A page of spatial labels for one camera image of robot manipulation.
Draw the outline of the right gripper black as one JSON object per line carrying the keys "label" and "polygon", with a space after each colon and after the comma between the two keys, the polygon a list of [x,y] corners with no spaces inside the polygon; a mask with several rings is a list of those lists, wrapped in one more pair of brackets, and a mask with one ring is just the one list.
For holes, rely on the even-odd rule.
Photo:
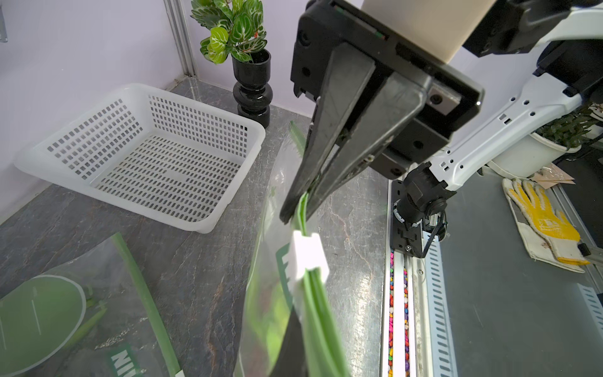
{"label": "right gripper black", "polygon": [[309,218],[367,168],[395,179],[428,160],[477,115],[483,97],[477,83],[344,1],[308,3],[291,79],[316,108],[280,211],[285,224],[311,185]]}

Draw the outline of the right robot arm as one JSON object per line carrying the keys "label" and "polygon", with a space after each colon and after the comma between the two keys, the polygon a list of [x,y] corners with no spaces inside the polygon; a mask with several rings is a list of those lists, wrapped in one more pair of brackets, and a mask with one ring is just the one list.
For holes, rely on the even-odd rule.
{"label": "right robot arm", "polygon": [[[521,90],[464,137],[483,89],[450,66],[541,46]],[[311,1],[291,79],[316,107],[282,222],[310,218],[367,168],[394,182],[391,246],[424,258],[447,201],[483,165],[539,127],[602,99],[600,1]]]}

